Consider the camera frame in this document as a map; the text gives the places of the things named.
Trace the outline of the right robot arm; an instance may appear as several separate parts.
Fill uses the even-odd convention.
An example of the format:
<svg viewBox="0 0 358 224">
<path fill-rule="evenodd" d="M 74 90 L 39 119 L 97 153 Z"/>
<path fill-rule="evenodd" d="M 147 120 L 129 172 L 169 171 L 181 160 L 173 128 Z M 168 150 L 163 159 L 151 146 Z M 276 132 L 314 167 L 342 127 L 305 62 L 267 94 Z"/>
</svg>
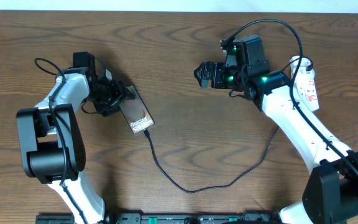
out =
<svg viewBox="0 0 358 224">
<path fill-rule="evenodd" d="M 315 116 L 318 101 L 308 59 L 292 58 L 291 71 L 272 71 L 258 35 L 231 42 L 224 62 L 195 69 L 201 87 L 232 89 L 252 101 L 285 133 L 310 177 L 302 199 L 281 209 L 282 223 L 345 223 L 358 216 L 358 151 L 335 137 Z"/>
</svg>

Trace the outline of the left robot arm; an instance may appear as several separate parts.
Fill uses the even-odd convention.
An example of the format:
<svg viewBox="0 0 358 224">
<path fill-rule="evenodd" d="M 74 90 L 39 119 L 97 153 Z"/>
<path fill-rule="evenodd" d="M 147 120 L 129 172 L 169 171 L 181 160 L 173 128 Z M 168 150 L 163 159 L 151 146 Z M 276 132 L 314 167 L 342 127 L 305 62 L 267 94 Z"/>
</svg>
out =
<svg viewBox="0 0 358 224">
<path fill-rule="evenodd" d="M 103 117 L 117 113 L 134 95 L 104 69 L 96 73 L 96 58 L 73 53 L 72 66 L 54 73 L 55 86 L 32 108 L 16 114 L 25 174 L 56 191 L 72 212 L 72 223 L 111 223 L 106 202 L 85 172 L 86 153 L 76 112 L 87 102 Z"/>
</svg>

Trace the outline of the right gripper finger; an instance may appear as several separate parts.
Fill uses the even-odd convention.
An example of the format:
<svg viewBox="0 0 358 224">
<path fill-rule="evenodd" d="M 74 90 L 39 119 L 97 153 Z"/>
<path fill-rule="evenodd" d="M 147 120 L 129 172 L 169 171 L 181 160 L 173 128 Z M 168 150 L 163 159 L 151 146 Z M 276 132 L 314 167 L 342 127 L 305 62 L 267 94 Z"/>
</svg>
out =
<svg viewBox="0 0 358 224">
<path fill-rule="evenodd" d="M 194 73 L 195 78 L 197 79 L 201 88 L 207 88 L 210 81 L 209 73 Z"/>
<path fill-rule="evenodd" d="M 199 65 L 198 68 L 194 70 L 194 76 L 208 77 L 211 70 L 212 70 L 212 62 L 204 61 Z"/>
</svg>

